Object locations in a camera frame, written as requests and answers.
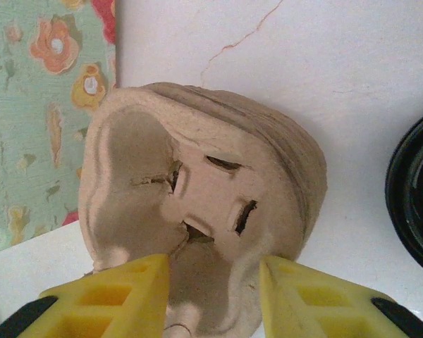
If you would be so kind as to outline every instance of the floral fabric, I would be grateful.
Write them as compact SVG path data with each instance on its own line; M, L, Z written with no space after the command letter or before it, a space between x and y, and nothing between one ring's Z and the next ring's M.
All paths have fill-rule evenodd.
M0 250L78 219L90 117L116 86L114 0L0 0Z

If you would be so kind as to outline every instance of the black plastic container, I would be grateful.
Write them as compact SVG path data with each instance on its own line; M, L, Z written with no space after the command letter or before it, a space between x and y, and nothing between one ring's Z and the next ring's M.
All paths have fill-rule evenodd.
M386 203L396 232L423 267L423 118L396 148L386 179Z

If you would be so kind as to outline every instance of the black lid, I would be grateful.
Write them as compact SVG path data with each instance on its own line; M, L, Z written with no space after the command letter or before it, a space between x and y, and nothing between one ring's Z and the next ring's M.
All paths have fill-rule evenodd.
M423 118L398 145L386 179L388 212L401 242L423 267Z

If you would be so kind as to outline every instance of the white surface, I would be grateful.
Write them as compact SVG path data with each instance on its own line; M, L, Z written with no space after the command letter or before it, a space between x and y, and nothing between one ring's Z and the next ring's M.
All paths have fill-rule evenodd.
M423 269L384 203L391 154L423 115L423 1L123 3L121 84L204 85L288 112L329 167L299 262L385 292L423 319ZM90 267L77 225L2 251L0 320Z

